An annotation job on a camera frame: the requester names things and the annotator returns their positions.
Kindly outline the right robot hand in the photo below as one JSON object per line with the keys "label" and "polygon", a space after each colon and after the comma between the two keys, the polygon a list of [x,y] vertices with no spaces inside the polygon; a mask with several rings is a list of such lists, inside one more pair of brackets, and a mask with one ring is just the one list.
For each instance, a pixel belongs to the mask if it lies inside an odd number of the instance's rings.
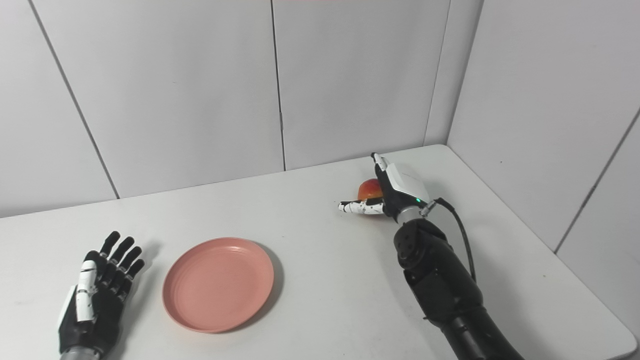
{"label": "right robot hand", "polygon": [[435,202],[425,184],[410,167],[390,162],[377,152],[371,153],[381,196],[340,202],[338,210],[346,214],[385,215],[398,225],[426,218]]}

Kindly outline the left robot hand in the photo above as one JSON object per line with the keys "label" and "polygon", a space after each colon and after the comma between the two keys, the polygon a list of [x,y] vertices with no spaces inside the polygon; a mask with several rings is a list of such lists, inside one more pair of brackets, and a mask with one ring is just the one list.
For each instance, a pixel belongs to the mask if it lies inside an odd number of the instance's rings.
{"label": "left robot hand", "polygon": [[146,265],[131,236],[112,231],[85,256],[58,324],[62,360],[105,360],[121,337],[121,320],[135,277]]}

